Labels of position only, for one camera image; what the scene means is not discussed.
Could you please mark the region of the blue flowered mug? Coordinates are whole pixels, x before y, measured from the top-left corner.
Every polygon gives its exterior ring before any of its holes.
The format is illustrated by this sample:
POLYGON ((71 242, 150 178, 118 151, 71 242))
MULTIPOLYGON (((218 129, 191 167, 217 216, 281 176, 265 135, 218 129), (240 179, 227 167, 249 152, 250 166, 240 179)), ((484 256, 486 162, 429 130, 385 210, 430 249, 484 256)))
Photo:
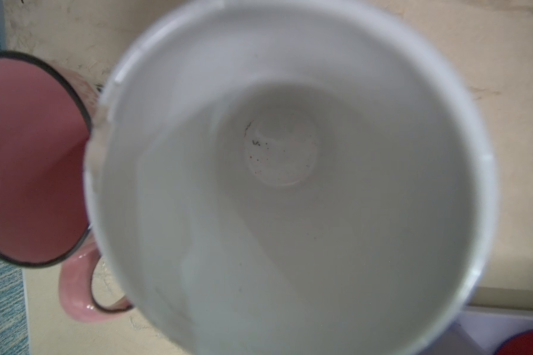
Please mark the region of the blue flowered mug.
POLYGON ((107 80, 87 214, 191 354, 416 354, 489 258, 497 163, 450 63, 363 1, 189 1, 107 80))

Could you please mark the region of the red mug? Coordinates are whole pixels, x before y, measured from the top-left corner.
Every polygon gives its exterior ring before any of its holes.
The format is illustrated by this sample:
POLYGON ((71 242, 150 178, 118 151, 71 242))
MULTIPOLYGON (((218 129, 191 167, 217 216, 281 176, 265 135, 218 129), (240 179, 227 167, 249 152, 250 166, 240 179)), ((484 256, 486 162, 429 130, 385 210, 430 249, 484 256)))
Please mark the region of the red mug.
POLYGON ((495 355, 533 355, 533 330, 506 340, 495 355))

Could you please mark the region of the lavender plastic tray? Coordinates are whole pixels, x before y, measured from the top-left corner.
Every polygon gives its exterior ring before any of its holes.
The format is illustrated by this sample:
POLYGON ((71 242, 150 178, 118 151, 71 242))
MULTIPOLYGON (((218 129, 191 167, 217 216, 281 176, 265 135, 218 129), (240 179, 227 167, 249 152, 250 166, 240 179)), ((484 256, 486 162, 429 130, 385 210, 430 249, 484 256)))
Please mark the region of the lavender plastic tray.
POLYGON ((422 354, 495 354, 508 339, 533 330, 533 311, 467 307, 422 354))

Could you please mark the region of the pink patterned mug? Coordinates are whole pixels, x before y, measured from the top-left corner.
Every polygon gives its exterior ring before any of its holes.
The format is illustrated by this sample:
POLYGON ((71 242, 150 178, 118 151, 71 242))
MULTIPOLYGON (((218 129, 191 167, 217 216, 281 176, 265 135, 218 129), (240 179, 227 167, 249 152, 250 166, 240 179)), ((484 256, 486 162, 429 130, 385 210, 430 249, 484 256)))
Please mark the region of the pink patterned mug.
POLYGON ((60 266, 59 302, 80 322, 128 312, 93 296, 101 258, 87 217, 83 164, 102 85, 26 53, 0 51, 0 259, 60 266))

